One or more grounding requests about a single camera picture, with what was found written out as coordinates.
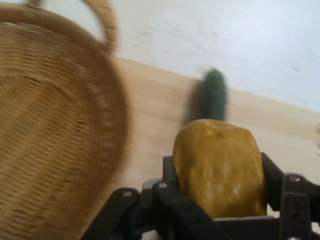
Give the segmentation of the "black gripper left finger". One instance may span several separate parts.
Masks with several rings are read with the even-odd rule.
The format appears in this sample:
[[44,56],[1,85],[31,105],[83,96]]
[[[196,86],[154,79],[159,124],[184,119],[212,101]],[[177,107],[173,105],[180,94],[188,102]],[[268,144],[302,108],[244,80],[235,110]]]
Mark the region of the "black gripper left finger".
[[143,190],[118,188],[103,205],[84,240],[140,240],[155,230],[163,240],[224,240],[226,233],[197,203],[177,189],[172,156],[163,158],[162,178]]

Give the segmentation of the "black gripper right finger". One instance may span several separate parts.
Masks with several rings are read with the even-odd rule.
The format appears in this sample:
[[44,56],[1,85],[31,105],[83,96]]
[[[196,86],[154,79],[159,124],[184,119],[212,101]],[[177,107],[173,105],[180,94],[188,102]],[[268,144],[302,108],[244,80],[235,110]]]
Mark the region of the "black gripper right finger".
[[261,153],[266,200],[279,212],[279,240],[318,240],[312,223],[320,222],[320,186],[301,174],[284,173],[266,153]]

